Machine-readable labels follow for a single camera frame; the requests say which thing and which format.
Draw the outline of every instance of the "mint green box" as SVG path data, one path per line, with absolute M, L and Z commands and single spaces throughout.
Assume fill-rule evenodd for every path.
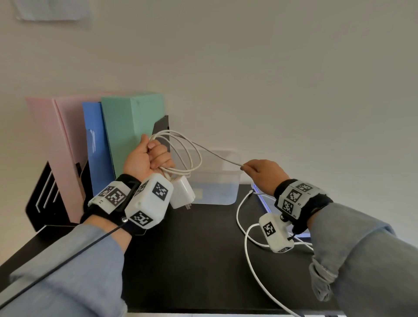
M 143 92 L 102 97 L 102 109 L 116 178 L 144 133 L 151 136 L 155 122 L 166 115 L 162 94 Z

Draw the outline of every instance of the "black desk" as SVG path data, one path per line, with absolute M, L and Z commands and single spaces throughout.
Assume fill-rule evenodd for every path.
M 241 185 L 233 205 L 169 210 L 160 225 L 132 240 L 122 274 L 122 298 L 130 312 L 285 314 L 262 291 L 245 258 L 244 235 L 235 213 L 249 189 Z M 248 228 L 263 213 L 259 199 L 250 197 L 240 210 L 241 225 Z M 71 230 L 46 226 L 0 266 L 0 290 L 9 284 L 13 270 Z M 251 236 L 265 241 L 259 228 Z M 306 247 L 275 254 L 249 241 L 248 253 L 262 283 L 290 309 L 299 314 L 343 314 L 335 300 L 315 298 Z

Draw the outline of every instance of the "paper on wall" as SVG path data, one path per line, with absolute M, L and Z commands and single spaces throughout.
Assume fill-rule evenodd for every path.
M 88 0 L 13 0 L 18 18 L 30 21 L 81 20 L 90 17 Z

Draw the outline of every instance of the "hand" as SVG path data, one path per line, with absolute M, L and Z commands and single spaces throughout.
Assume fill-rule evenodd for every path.
M 162 174 L 163 171 L 159 167 L 175 167 L 171 154 L 165 145 L 157 140 L 150 142 L 148 136 L 143 134 L 141 142 L 126 158 L 123 173 L 134 176 L 143 182 L 152 173 Z
M 273 161 L 251 160 L 241 170 L 248 174 L 264 193 L 274 196 L 274 191 L 283 181 L 290 179 L 284 170 Z

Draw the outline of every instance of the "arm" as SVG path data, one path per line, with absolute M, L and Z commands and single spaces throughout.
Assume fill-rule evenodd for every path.
M 242 169 L 266 194 L 290 177 L 275 163 L 252 160 Z M 416 316 L 418 249 L 392 228 L 331 203 L 308 220 L 315 256 L 309 271 L 319 300 L 333 293 L 347 316 Z
M 167 148 L 143 135 L 128 156 L 124 173 L 142 181 L 157 168 L 174 167 Z M 0 293 L 3 303 L 36 278 L 117 226 L 92 215 L 10 276 L 12 284 Z M 127 311 L 122 293 L 123 254 L 131 236 L 119 229 L 86 250 L 45 280 L 16 298 L 0 316 L 122 316 Z

